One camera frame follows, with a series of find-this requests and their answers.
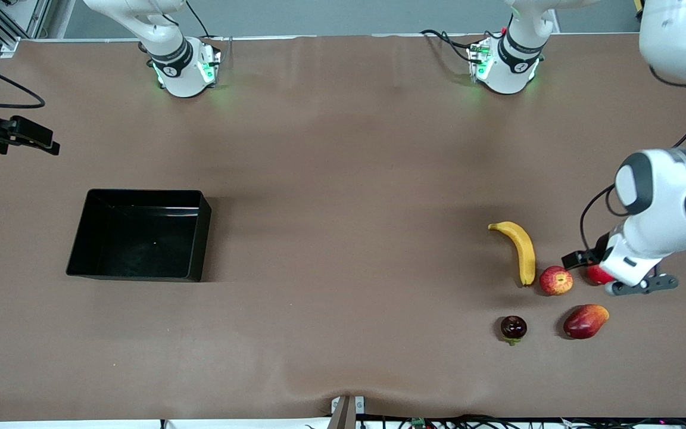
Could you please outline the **dark purple mangosteen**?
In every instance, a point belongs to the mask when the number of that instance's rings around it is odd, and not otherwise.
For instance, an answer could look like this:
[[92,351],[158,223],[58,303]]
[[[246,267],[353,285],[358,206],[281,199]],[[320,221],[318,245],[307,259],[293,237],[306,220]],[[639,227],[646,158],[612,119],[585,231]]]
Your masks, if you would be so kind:
[[514,347],[528,333],[528,324],[520,316],[510,315],[501,320],[499,331],[503,340]]

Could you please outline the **red yellow mango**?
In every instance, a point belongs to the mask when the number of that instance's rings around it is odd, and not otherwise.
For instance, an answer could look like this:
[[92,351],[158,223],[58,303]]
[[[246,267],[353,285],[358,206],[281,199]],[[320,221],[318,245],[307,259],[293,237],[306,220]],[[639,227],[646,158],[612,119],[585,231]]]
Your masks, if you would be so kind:
[[563,331],[567,337],[576,340],[593,338],[610,318],[605,307],[598,304],[583,304],[576,307],[564,320]]

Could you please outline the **aluminium extrusion frame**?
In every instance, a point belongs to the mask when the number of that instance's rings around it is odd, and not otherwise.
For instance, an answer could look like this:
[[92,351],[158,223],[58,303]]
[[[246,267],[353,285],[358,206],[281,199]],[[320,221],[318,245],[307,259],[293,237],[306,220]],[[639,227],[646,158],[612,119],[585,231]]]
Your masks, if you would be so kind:
[[38,38],[52,0],[0,0],[0,57],[11,58],[21,41]]

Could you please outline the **black plastic box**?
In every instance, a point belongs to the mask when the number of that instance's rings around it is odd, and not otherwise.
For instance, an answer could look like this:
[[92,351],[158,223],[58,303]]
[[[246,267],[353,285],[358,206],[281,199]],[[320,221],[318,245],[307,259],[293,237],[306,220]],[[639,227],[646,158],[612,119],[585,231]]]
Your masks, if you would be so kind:
[[198,190],[92,188],[66,274],[112,281],[199,282],[212,208]]

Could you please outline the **table cover mat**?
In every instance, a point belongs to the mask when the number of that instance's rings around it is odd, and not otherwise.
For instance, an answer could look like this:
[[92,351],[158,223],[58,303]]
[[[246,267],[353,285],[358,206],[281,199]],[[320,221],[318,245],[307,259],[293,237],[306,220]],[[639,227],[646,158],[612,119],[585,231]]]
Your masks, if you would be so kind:
[[[634,35],[555,36],[514,96],[421,36],[234,41],[220,84],[158,89],[135,43],[29,42],[0,73],[58,157],[0,156],[0,420],[373,414],[686,417],[686,252],[675,290],[560,297],[518,282],[635,150],[686,131],[686,89]],[[66,274],[92,188],[194,189],[214,215],[196,283]],[[576,307],[610,313],[593,338]],[[503,318],[528,333],[514,347]]]

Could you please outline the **yellow banana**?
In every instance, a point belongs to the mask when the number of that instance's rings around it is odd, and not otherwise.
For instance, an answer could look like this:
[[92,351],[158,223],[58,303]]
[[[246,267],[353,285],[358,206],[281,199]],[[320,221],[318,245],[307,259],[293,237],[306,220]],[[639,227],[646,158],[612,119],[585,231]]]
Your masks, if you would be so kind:
[[537,275],[537,257],[528,232],[514,222],[490,223],[487,229],[498,231],[512,241],[517,252],[520,283],[522,286],[533,285]]

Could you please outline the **red yellow apple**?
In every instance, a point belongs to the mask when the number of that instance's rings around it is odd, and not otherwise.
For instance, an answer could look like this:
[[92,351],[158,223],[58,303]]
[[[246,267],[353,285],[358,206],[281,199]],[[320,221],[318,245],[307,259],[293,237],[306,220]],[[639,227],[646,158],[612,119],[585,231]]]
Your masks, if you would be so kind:
[[548,296],[561,296],[572,289],[572,274],[561,266],[550,266],[540,275],[539,285]]

